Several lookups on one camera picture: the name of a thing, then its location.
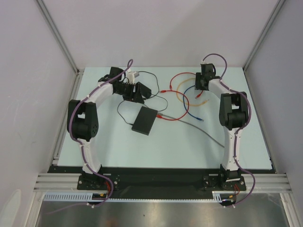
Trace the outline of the black network switch box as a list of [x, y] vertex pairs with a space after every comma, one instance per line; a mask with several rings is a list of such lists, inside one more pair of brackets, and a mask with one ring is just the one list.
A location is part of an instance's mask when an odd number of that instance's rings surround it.
[[157, 114], [157, 110], [142, 106], [132, 125], [132, 131], [148, 136]]

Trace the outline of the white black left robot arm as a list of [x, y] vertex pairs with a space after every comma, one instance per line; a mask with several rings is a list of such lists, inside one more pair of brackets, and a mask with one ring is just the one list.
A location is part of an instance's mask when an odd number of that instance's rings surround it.
[[110, 72], [100, 78], [96, 87], [82, 100], [72, 99], [68, 105], [67, 131], [80, 147], [83, 160], [82, 171], [88, 174], [88, 184], [93, 189], [104, 185], [104, 177], [99, 173], [101, 163], [94, 148], [93, 139], [99, 130], [98, 108], [111, 95], [121, 95], [123, 100], [144, 104], [152, 95], [150, 88], [134, 79], [139, 72], [111, 67]]

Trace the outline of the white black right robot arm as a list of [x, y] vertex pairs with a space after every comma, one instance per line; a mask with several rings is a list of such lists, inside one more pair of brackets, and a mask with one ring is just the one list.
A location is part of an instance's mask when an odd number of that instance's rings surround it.
[[219, 122], [224, 130], [224, 155], [218, 178], [218, 185], [229, 190], [240, 180], [240, 138], [241, 131], [250, 122], [251, 107], [245, 92], [238, 92], [224, 84], [216, 76], [212, 63], [201, 63], [201, 71], [196, 73], [195, 89], [209, 91], [220, 99]]

